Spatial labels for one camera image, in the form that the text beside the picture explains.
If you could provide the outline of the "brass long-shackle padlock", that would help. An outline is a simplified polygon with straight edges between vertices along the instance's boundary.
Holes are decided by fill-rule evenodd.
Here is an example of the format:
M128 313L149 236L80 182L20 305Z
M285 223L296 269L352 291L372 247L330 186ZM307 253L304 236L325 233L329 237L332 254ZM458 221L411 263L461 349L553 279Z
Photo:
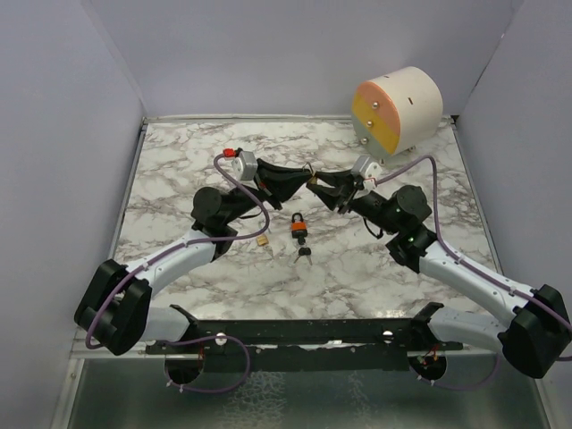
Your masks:
M307 180L307 184L317 184L318 179L316 177L316 171L311 163L305 163L302 166L302 169L310 174L310 177Z

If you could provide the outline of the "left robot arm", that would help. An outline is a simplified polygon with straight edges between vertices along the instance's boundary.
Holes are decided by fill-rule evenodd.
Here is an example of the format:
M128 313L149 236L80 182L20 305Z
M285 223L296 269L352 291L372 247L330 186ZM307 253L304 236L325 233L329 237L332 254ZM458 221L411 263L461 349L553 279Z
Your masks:
M97 268L74 315L76 325L86 332L88 349L105 348L120 356L140 341L160 341L180 353L192 350L198 332L191 316L175 307L153 309L153 297L242 240L231 222L265 202L281 208L313 176L307 167L278 167L230 149L214 164L223 159L233 163L235 173L224 175L233 189L200 189L193 198L194 223L181 238L128 264L108 259Z

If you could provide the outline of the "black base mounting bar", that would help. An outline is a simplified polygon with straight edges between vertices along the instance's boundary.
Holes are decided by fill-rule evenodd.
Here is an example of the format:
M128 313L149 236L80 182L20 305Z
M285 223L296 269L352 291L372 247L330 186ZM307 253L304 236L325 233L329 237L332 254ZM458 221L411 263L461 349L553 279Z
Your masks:
M206 372L308 372L382 369L406 371L409 358L462 349L438 340L427 327L440 309L431 303L413 318L198 320L181 345L158 341L148 355L197 360Z

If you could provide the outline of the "black keys of orange padlock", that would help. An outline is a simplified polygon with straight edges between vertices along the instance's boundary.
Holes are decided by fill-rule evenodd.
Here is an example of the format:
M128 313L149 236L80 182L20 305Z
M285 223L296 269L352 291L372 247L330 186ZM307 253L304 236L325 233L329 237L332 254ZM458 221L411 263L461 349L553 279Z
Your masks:
M300 260L307 260L310 266L313 265L312 261L312 249L306 244L300 245L298 247L298 253L295 256L294 263L296 264Z

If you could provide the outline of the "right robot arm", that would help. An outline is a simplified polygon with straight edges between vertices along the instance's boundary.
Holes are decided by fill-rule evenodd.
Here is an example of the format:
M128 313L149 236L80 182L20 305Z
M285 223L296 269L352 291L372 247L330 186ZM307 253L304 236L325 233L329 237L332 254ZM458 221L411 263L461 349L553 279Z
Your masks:
M438 306L410 328L418 348L440 341L475 345L501 353L534 379L562 359L571 324L560 292L515 282L451 248L437 229L425 226L433 211L418 186L404 185L385 198L374 191L373 175L346 171L318 173L307 188L332 211L354 212L390 235L386 247L399 265L449 285L487 311L470 315Z

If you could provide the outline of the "small brass padlock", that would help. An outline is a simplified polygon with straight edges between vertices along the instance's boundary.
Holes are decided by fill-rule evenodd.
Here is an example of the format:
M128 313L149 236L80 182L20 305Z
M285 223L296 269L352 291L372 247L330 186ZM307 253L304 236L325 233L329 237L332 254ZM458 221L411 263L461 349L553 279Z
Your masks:
M259 247L264 247L269 244L269 239L265 233L262 233L256 237L256 242Z

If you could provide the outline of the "round pastel drawer cabinet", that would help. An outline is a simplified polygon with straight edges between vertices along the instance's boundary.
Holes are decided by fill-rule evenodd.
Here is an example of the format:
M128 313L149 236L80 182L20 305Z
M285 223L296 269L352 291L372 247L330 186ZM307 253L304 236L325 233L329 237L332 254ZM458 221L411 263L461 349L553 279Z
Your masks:
M378 161L431 138L442 114L438 86L427 73L412 66L360 83L351 103L357 138Z

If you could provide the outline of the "orange black padlock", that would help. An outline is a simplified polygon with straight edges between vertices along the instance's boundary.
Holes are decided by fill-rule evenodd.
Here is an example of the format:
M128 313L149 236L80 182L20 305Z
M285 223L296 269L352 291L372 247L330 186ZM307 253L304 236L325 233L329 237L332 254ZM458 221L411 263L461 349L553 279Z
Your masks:
M297 212L291 216L290 234L300 246L306 244L308 231L302 213Z

